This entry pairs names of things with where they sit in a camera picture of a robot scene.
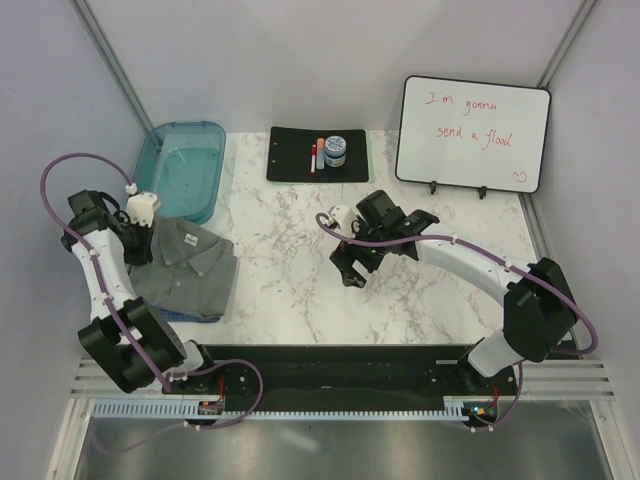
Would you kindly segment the grey long sleeve shirt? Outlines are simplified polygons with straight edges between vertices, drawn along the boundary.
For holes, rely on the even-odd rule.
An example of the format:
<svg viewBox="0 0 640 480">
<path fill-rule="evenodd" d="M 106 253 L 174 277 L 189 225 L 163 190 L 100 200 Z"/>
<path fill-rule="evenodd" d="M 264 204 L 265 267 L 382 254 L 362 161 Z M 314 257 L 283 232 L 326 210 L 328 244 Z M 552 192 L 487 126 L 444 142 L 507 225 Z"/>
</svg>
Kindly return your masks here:
<svg viewBox="0 0 640 480">
<path fill-rule="evenodd" d="M 232 241 L 183 218 L 158 216 L 151 251 L 151 263 L 130 271 L 145 302 L 202 317 L 225 315 L 238 264 Z"/>
</svg>

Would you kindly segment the aluminium frame rail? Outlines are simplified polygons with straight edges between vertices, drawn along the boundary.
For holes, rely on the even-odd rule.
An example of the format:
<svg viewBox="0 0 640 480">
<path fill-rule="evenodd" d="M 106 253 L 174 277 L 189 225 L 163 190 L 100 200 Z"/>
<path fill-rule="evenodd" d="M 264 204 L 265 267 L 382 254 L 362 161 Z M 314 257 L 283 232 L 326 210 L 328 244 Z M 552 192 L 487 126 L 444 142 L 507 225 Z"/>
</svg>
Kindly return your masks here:
<svg viewBox="0 0 640 480">
<path fill-rule="evenodd" d="M 521 400 L 525 401 L 615 401 L 604 364 L 598 360 L 548 360 L 525 362 Z M 121 392 L 94 361 L 81 360 L 71 387 L 71 398 L 161 398 L 158 381 L 133 394 Z"/>
</svg>

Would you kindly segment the red whiteboard marker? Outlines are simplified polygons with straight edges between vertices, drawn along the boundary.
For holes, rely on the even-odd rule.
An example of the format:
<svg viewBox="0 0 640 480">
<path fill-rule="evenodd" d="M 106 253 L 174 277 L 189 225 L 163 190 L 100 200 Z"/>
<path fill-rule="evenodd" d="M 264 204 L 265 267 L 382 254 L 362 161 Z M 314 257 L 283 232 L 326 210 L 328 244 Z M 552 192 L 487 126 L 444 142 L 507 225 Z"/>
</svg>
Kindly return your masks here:
<svg viewBox="0 0 640 480">
<path fill-rule="evenodd" d="M 310 174 L 314 176 L 316 173 L 316 165 L 317 165 L 317 145 L 313 144 L 311 147 L 311 161 L 310 161 Z"/>
</svg>

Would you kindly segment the teal plastic bin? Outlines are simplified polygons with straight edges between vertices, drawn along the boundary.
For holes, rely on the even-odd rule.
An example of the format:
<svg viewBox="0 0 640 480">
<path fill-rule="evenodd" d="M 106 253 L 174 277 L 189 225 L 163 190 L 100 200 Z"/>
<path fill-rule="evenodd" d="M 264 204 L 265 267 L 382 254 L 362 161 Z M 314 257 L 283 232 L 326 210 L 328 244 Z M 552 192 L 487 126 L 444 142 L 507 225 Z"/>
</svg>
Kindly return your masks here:
<svg viewBox="0 0 640 480">
<path fill-rule="evenodd" d="M 133 181 L 159 196 L 160 215 L 203 225 L 215 211 L 225 146 L 226 133 L 214 122 L 164 123 L 145 138 Z"/>
</svg>

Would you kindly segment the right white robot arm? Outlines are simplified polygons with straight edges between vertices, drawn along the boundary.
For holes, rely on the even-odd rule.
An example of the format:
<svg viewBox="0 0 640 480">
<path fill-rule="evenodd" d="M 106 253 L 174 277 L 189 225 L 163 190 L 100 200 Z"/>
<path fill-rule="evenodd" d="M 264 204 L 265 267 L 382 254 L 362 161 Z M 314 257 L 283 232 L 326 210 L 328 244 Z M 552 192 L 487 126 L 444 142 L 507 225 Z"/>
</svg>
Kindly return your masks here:
<svg viewBox="0 0 640 480">
<path fill-rule="evenodd" d="M 501 327 L 463 357 L 458 381 L 477 394 L 494 376 L 523 361 L 540 363 L 578 320 L 576 304 L 560 266 L 499 255 L 463 237 L 424 210 L 405 213 L 383 190 L 355 208 L 334 206 L 316 222 L 340 243 L 330 256 L 346 287 L 363 288 L 366 275 L 390 255 L 439 267 L 475 286 L 502 308 Z"/>
</svg>

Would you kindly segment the small blue lidded jar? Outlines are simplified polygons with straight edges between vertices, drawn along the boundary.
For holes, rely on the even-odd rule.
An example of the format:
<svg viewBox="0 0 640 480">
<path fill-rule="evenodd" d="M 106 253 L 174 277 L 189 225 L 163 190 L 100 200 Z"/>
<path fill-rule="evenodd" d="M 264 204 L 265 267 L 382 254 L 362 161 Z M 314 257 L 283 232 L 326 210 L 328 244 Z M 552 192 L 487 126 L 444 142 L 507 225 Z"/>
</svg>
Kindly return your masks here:
<svg viewBox="0 0 640 480">
<path fill-rule="evenodd" d="M 324 163 L 331 168 L 339 168 L 346 161 L 347 142 L 344 137 L 332 135 L 324 141 Z"/>
</svg>

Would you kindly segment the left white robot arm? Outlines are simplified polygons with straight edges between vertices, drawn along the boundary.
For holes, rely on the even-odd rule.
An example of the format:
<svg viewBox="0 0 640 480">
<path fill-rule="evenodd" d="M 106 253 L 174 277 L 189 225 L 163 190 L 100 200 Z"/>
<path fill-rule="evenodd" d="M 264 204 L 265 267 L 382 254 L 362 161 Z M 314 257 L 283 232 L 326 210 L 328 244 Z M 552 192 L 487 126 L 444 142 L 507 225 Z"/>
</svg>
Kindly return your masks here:
<svg viewBox="0 0 640 480">
<path fill-rule="evenodd" d="M 184 381 L 198 393 L 219 382 L 219 369 L 202 346 L 183 342 L 158 311 L 135 293 L 128 268 L 151 262 L 159 198 L 143 192 L 125 208 L 108 194 L 83 190 L 68 198 L 73 218 L 61 242 L 82 266 L 90 294 L 90 324 L 78 332 L 81 346 L 125 393 L 158 380 Z"/>
</svg>

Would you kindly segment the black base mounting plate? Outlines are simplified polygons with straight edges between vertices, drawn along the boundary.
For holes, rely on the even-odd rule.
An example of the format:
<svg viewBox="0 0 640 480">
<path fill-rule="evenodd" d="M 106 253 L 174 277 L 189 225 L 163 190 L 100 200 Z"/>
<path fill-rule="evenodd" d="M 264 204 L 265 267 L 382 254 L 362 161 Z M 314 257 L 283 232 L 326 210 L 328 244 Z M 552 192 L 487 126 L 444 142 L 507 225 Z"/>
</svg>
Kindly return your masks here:
<svg viewBox="0 0 640 480">
<path fill-rule="evenodd" d="M 208 345 L 209 365 L 227 366 L 178 381 L 173 395 L 222 394 L 245 410 L 438 408 L 450 397 L 492 400 L 515 394 L 506 367 L 485 378 L 462 364 L 465 345 Z"/>
</svg>

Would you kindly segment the folded blue checked shirt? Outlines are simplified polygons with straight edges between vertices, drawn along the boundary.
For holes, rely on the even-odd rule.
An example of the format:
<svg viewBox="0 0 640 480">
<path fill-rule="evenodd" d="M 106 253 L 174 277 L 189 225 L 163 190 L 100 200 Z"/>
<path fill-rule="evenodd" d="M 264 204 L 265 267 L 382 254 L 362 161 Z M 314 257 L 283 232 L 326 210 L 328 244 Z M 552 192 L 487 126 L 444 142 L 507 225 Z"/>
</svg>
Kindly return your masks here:
<svg viewBox="0 0 640 480">
<path fill-rule="evenodd" d="M 167 322 L 177 323 L 197 323 L 197 324 L 214 324 L 219 322 L 221 316 L 202 317 L 198 315 L 186 314 L 172 310 L 157 308 L 158 314 Z"/>
</svg>

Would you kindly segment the whiteboard with red writing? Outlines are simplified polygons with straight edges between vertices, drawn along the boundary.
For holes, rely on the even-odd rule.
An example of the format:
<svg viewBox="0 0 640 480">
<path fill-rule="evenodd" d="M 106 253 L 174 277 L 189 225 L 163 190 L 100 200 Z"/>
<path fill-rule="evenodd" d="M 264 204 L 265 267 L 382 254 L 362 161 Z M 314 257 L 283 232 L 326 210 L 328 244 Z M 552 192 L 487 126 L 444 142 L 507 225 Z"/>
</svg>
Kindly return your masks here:
<svg viewBox="0 0 640 480">
<path fill-rule="evenodd" d="M 396 178 L 532 194 L 551 101 L 546 89 L 412 75 L 403 88 Z"/>
</svg>

